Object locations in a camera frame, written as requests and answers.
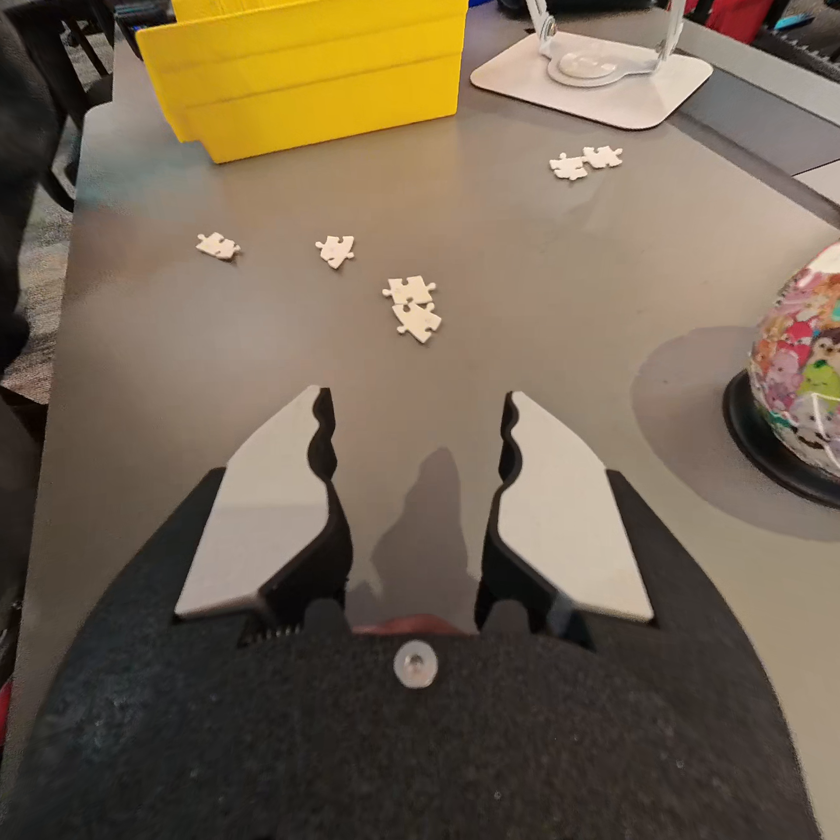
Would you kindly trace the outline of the black chair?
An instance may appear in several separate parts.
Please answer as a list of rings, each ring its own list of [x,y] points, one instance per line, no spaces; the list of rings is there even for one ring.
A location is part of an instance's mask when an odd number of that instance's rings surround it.
[[[61,40],[82,90],[93,105],[109,102],[116,30],[113,2],[69,1],[62,6]]]

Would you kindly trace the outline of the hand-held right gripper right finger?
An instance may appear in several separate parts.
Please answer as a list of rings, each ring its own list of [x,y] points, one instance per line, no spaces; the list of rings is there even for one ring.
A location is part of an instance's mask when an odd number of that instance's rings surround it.
[[[505,396],[500,486],[481,555],[475,622],[519,602],[533,632],[565,636],[581,613],[655,618],[607,469],[524,392]]]

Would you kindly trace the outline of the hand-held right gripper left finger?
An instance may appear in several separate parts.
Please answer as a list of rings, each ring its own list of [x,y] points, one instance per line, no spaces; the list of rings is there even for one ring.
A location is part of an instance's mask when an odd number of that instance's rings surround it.
[[[333,477],[331,390],[310,385],[227,461],[182,591],[181,621],[247,614],[265,628],[345,609],[354,547]]]

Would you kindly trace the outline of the yellow plastic bin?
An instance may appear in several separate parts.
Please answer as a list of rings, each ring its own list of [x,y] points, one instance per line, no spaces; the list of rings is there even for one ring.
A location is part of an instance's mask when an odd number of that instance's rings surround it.
[[[172,7],[136,42],[176,138],[214,163],[457,111],[467,1]]]

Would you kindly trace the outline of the colourful puzzle ball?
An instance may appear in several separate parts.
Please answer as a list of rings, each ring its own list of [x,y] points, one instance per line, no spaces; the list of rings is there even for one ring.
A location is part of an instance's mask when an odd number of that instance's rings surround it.
[[[839,478],[839,243],[778,292],[747,371],[762,419],[799,460]]]

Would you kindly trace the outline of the black ball stand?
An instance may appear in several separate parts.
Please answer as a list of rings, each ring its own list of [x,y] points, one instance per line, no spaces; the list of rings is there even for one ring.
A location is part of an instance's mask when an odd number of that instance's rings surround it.
[[[721,410],[731,439],[754,468],[798,497],[839,509],[838,477],[803,459],[771,429],[753,397],[747,370],[727,384]]]

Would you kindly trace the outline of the red bag on floor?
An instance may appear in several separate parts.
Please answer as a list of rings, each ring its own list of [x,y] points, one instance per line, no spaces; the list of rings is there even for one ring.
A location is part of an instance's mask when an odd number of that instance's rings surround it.
[[[774,1],[713,1],[705,26],[743,44],[759,33]]]

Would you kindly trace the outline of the clear plastic object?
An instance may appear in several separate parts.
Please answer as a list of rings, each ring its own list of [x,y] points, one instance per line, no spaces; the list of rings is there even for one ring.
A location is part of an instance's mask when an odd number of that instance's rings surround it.
[[[650,76],[662,65],[661,56],[639,59],[618,54],[571,51],[549,59],[549,78],[571,88],[603,88],[626,77]]]

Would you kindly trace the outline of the person's left forearm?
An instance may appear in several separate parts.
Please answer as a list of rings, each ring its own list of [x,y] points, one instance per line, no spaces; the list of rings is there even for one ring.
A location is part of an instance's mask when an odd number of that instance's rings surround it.
[[[56,108],[17,30],[1,15],[1,373],[29,337],[18,259],[38,184],[60,140]]]

